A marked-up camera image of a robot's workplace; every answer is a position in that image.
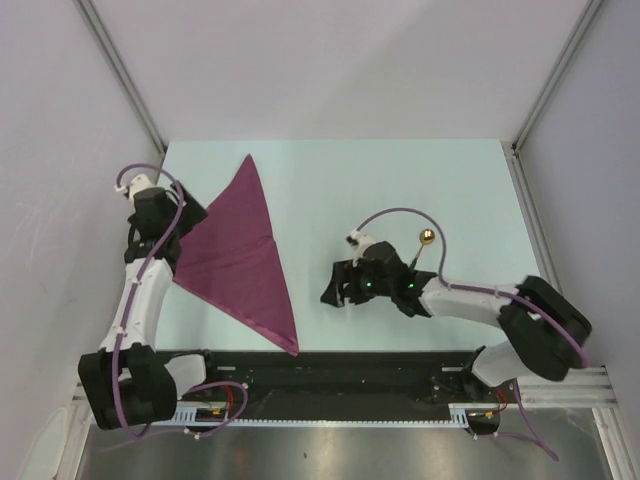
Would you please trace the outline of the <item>purple cloth napkin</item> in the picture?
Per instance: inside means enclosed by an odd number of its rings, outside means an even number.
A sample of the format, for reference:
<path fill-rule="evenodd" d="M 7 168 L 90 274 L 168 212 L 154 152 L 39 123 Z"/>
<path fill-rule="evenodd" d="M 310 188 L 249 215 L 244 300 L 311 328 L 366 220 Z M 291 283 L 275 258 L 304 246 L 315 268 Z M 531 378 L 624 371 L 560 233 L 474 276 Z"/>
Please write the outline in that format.
<path fill-rule="evenodd" d="M 174 282 L 291 356 L 294 312 L 269 209 L 252 156 L 181 240 Z"/>

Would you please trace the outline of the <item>gold spoon teal handle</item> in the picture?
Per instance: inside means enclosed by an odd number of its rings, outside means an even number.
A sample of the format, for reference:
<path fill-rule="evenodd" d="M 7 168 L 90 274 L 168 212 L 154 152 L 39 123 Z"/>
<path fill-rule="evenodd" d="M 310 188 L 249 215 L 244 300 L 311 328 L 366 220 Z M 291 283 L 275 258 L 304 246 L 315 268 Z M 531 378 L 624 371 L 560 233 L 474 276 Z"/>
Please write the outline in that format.
<path fill-rule="evenodd" d="M 420 246 L 418 251 L 416 252 L 415 256 L 413 257 L 411 263 L 409 264 L 409 268 L 411 270 L 415 270 L 417 263 L 420 259 L 420 256 L 424 250 L 425 247 L 431 245 L 436 238 L 436 234 L 432 229 L 424 229 L 420 232 L 419 234 L 419 242 L 420 242 Z"/>

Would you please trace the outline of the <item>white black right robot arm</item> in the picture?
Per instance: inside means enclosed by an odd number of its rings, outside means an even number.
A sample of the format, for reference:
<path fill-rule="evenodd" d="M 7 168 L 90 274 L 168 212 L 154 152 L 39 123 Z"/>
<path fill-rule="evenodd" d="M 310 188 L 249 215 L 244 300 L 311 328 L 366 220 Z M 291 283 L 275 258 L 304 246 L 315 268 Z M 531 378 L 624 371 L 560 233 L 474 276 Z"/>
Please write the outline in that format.
<path fill-rule="evenodd" d="M 534 374 L 563 381 L 582 369 L 590 322 L 546 280 L 528 276 L 511 287 L 447 284 L 404 263 L 388 242 L 338 261 L 320 300 L 341 308 L 384 297 L 408 317 L 455 317 L 499 328 L 504 342 L 476 350 L 461 376 L 463 393 L 484 401 L 508 380 Z"/>

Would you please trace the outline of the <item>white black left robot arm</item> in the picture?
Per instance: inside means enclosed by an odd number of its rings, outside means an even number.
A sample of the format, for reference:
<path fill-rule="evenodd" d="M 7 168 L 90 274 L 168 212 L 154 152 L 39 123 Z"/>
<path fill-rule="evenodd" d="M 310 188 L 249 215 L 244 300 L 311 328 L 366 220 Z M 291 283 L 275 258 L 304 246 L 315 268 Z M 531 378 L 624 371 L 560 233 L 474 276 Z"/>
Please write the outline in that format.
<path fill-rule="evenodd" d="M 144 174 L 118 190 L 133 206 L 125 284 L 106 337 L 78 363 L 81 385 L 102 430 L 169 420 L 184 394 L 207 400 L 221 387 L 220 374 L 205 365 L 202 354 L 166 358 L 155 349 L 161 308 L 182 253 L 180 240 L 205 219 L 204 208 L 179 182 L 162 188 Z"/>

